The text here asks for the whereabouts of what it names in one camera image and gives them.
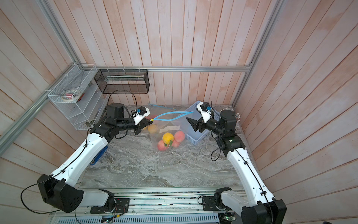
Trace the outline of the pink peach basket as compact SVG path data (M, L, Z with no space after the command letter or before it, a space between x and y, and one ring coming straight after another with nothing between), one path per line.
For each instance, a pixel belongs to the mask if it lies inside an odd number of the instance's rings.
M164 143L163 140L160 140L157 144L159 151L166 151L168 149L168 146Z
M177 141L177 142L182 142L184 139L185 139L185 134L183 131L177 131L175 134L174 134L174 139Z

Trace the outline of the pink peach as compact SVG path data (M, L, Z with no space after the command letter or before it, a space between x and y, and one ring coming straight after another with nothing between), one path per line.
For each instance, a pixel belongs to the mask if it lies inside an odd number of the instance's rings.
M180 144L181 144L180 142L174 140L171 146L174 147L174 148L177 148L177 147L180 146Z

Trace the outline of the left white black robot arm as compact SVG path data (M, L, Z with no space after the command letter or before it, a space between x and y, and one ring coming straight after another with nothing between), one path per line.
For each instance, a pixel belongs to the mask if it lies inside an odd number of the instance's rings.
M45 203L66 213L78 207L98 207L105 213L115 210L114 194L107 190L83 191L75 188L81 174L90 162L121 131L132 130L139 134L144 127L152 124L147 117L150 110L139 107L135 114L125 117L126 107L120 103L105 107L103 116L93 128L89 129L86 140L80 147L50 175L42 175L37 181Z

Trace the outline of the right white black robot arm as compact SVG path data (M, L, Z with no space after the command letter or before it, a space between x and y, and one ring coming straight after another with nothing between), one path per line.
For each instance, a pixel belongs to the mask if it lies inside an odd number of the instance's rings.
M277 200L269 191L254 168L243 141L235 132L235 112L223 110L215 120L215 113L208 102L200 102L197 110L201 118L188 118L187 121L195 131L209 130L216 135L218 149L233 165L247 195L242 198L229 187L217 189L215 206L220 210L232 210L240 215L244 224L281 224L287 207L283 200Z

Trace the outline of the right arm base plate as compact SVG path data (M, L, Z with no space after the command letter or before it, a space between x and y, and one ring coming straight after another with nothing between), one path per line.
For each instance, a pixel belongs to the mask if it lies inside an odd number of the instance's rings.
M200 196L198 203L202 205L203 211L224 211L225 208L217 205L214 196Z

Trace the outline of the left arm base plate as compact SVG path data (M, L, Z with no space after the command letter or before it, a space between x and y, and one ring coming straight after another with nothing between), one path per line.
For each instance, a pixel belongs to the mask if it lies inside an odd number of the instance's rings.
M92 206L90 209L90 214L125 214L128 212L129 204L129 198L114 198L107 202L104 206Z

